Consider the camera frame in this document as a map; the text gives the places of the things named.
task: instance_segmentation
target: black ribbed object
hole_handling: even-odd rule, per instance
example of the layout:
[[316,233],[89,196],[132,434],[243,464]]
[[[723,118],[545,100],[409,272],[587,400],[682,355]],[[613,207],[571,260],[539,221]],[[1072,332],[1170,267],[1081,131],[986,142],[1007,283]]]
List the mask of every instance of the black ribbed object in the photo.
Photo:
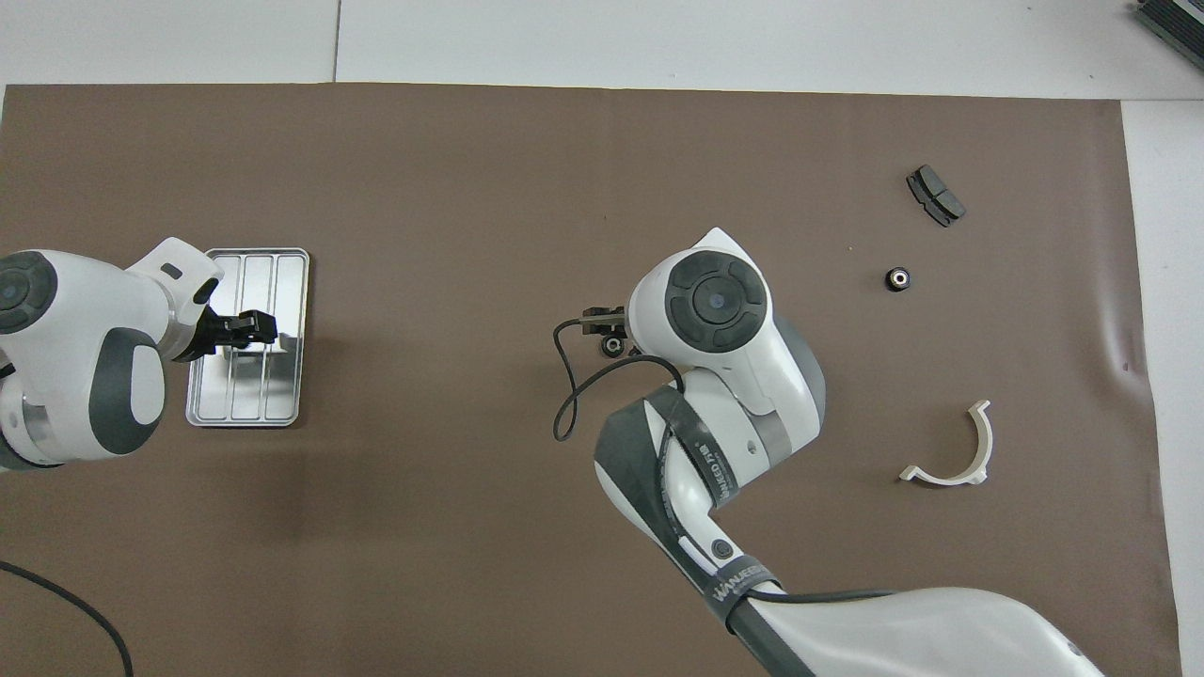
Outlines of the black ribbed object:
[[1198,67],[1204,69],[1204,2],[1199,0],[1146,0],[1137,8],[1137,18],[1179,49]]

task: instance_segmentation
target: round control button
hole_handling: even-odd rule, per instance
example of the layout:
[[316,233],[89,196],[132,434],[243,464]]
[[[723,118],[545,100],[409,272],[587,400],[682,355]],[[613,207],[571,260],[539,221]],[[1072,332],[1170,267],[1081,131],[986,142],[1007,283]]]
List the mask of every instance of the round control button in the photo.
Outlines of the round control button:
[[743,305],[740,285],[728,277],[709,277],[694,290],[694,310],[709,324],[727,324]]
[[29,295],[29,279],[14,271],[0,272],[0,311],[16,308],[25,302]]

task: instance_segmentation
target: white curved bracket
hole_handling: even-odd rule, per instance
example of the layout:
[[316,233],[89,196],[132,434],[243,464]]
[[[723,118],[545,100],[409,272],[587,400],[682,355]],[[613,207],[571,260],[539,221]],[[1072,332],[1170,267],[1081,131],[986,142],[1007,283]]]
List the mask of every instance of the white curved bracket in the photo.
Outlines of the white curved bracket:
[[981,484],[986,479],[986,463],[991,460],[991,451],[995,447],[995,435],[991,432],[991,422],[986,418],[986,407],[991,406],[991,400],[979,400],[974,402],[974,406],[967,410],[970,418],[974,419],[974,426],[979,431],[979,449],[974,454],[974,463],[970,464],[964,471],[949,479],[942,479],[940,477],[933,477],[920,469],[917,465],[909,465],[907,470],[899,473],[901,479],[923,479],[929,484],[939,484],[942,487],[955,487],[957,484]]

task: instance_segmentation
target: silver tray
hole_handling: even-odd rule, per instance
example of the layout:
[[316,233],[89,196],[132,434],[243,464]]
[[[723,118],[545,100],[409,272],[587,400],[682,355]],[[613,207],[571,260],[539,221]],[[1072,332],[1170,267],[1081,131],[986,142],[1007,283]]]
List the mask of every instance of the silver tray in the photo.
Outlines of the silver tray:
[[297,419],[309,292],[309,254],[299,248],[209,249],[225,277],[209,299],[223,316],[276,317],[272,346],[219,348],[191,363],[184,416],[205,428],[282,428]]

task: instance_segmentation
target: small black wheel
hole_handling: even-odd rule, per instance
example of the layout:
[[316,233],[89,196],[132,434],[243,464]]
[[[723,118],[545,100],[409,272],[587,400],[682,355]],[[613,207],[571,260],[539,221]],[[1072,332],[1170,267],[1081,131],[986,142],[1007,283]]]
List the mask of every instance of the small black wheel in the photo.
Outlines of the small black wheel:
[[911,285],[911,273],[905,267],[892,267],[886,271],[886,288],[891,292],[902,292]]
[[627,349],[627,342],[622,340],[622,336],[615,336],[612,334],[610,336],[602,337],[602,342],[598,343],[598,349],[602,351],[603,355],[610,359],[621,358],[622,352]]

